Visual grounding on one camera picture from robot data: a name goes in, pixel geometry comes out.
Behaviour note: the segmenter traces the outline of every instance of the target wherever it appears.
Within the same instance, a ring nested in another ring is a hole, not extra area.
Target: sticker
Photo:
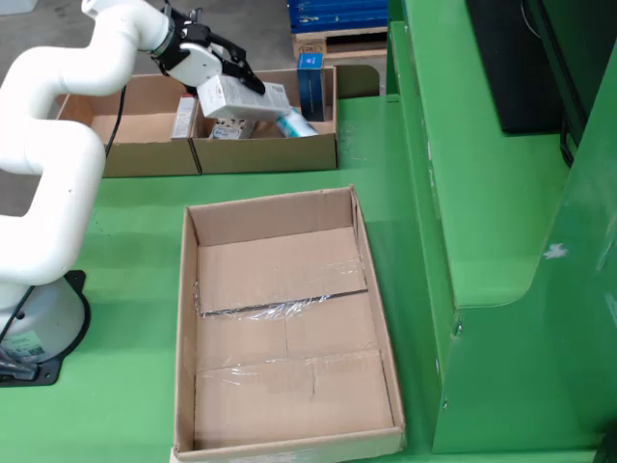
[[[42,342],[34,331],[6,336],[2,341],[2,350],[10,357],[26,362],[45,354]]]
[[[564,249],[563,243],[551,244],[549,250],[544,253],[546,259],[561,259],[568,256],[568,250]]]
[[[172,138],[188,138],[194,107],[195,99],[192,96],[183,96],[180,99],[175,113]]]
[[[233,127],[214,127],[212,130],[212,138],[215,140],[237,140],[240,135],[240,129]]]

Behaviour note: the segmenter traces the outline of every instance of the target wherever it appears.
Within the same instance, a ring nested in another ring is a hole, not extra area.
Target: concrete floor
[[[148,1],[157,8],[163,4],[162,0]],[[81,13],[80,3],[40,0],[31,13],[0,16],[0,81],[14,59],[28,48],[88,45],[94,22]],[[213,32],[244,47],[253,69],[295,67],[285,0],[172,0],[171,3],[184,12],[203,7],[201,21]],[[382,59],[367,64],[381,72],[385,68]],[[158,68],[146,54],[141,54],[134,72],[157,73]],[[0,170],[0,215],[25,214],[38,183],[37,177],[14,176]]]

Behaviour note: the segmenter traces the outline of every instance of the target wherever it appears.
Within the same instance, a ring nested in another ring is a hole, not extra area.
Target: cable
[[[126,95],[126,86],[122,88],[122,93],[120,95],[120,108],[118,108],[118,118],[116,119],[116,125],[114,126],[114,131],[112,132],[112,136],[109,137],[109,143],[107,144],[107,148],[105,149],[105,157],[109,157],[109,151],[112,150],[112,146],[114,145],[114,139],[116,138],[116,132],[118,132],[118,127],[120,127],[120,121],[122,120],[122,111],[124,110],[124,96]]]
[[[30,297],[30,294],[32,294],[32,291],[34,290],[34,288],[35,288],[34,286],[30,286],[28,290],[26,291],[26,293],[21,298],[21,300],[19,301],[19,303],[15,306],[13,313],[11,313],[11,316],[9,317],[9,321],[7,321],[7,324],[4,325],[2,333],[0,333],[0,344],[2,344],[2,340],[4,339],[4,337],[7,336],[7,333],[9,332],[9,328],[11,328],[11,324],[13,323],[13,320],[15,319],[15,317],[17,316],[17,314],[19,313],[23,305],[26,303],[26,300],[28,299],[28,297]]]
[[[570,147],[568,146],[568,120],[566,115],[563,115],[561,120],[561,134],[559,137],[559,147],[561,148],[561,156],[568,167],[572,167],[575,163],[575,158],[572,156]]]
[[[534,36],[536,36],[538,39],[540,39],[540,34],[538,34],[533,27],[531,27],[531,24],[529,24],[529,21],[527,21],[527,15],[524,12],[524,0],[521,0],[521,13],[523,14],[523,19],[524,19],[524,23],[527,25],[527,29],[529,29],[531,31],[531,34],[533,34]]]

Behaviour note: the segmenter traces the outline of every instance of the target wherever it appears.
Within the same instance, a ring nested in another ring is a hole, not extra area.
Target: empty cardboard box
[[[353,188],[187,207],[180,267],[173,459],[335,462],[404,447]]]
[[[188,127],[184,138],[172,139],[178,103],[185,93],[184,85],[164,75],[131,78],[126,86],[121,124],[107,159],[106,177],[201,173],[188,140]],[[69,95],[58,119],[90,126],[106,144],[118,118],[120,95]]]

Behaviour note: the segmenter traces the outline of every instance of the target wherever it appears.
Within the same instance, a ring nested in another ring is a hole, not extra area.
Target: wooden pallet
[[[388,27],[293,34],[293,54],[323,53],[328,60],[369,58],[388,53]]]

